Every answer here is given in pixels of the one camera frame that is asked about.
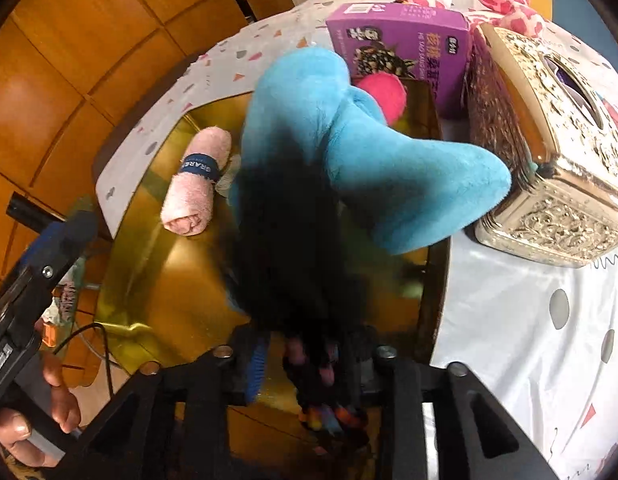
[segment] electrical cable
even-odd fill
[[[57,346],[57,348],[54,350],[54,354],[57,354],[60,350],[62,350],[65,346],[67,346],[74,337],[76,337],[77,335],[80,335],[82,332],[85,332],[86,330],[89,330],[91,328],[99,328],[100,330],[102,330],[102,340],[104,342],[104,347],[105,347],[104,360],[105,360],[105,370],[106,370],[106,386],[108,387],[109,398],[113,398],[113,380],[111,379],[111,359],[109,358],[109,353],[108,353],[108,338],[106,336],[106,329],[102,323],[98,323],[98,322],[89,323],[88,325],[85,325],[77,329],[75,332],[72,332],[68,336],[67,339],[62,341]]]
[[[75,321],[73,322],[73,330],[79,330],[81,328],[81,326],[76,323]],[[101,361],[105,360],[105,356],[102,355],[100,352],[98,352],[98,350],[96,348],[93,347],[93,345],[89,342],[89,340],[84,336],[84,333],[79,333],[78,337],[81,339],[81,341],[85,344],[85,346],[87,347],[87,349],[89,349],[89,351],[94,354],[98,359],[100,359]],[[126,373],[129,377],[131,377],[131,374],[126,371],[124,369],[123,366],[119,365],[115,359],[111,358],[111,356],[109,356],[109,359],[111,359],[111,366],[113,366],[114,368],[117,368],[118,370],[122,370],[124,373]]]

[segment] tablecloth pattern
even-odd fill
[[[155,153],[182,115],[252,91],[284,52],[332,49],[324,20],[345,2],[308,0],[256,22],[191,64],[129,133],[96,193],[116,234]],[[453,0],[461,12],[486,10]],[[618,110],[618,74],[596,51],[553,23],[542,40],[577,66]],[[466,123],[442,121],[462,136]],[[449,285],[432,364],[466,362],[510,411],[562,480],[594,478],[618,442],[618,249],[582,269],[549,267],[452,237]],[[425,410],[429,476],[436,478],[433,415]]]

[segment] black metal frame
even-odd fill
[[[237,347],[228,357],[228,347],[222,347],[223,352],[210,350],[187,365],[141,367],[58,466],[47,471],[48,480],[237,479],[227,407],[244,406],[240,357],[250,348]],[[441,480],[556,480],[528,437],[465,365],[452,363],[442,370],[394,355],[387,347],[377,352],[374,374],[361,386],[362,404],[382,408],[377,480],[427,478],[423,402],[432,402],[435,410]],[[174,460],[176,402],[186,407],[182,449]]]

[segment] rolled pink towel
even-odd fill
[[[205,230],[214,209],[214,184],[230,150],[231,134],[217,126],[191,139],[164,198],[160,220],[165,229],[184,236]]]

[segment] metal screw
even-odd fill
[[[140,366],[140,373],[142,375],[156,375],[160,371],[160,363],[156,361],[147,361]]]
[[[220,345],[214,348],[214,357],[218,359],[228,359],[233,355],[233,348],[229,345]]]
[[[449,371],[456,377],[465,377],[469,372],[468,368],[464,364],[458,362],[452,363],[448,368]]]
[[[394,359],[398,356],[398,350],[393,346],[381,345],[375,349],[375,354],[381,359]]]

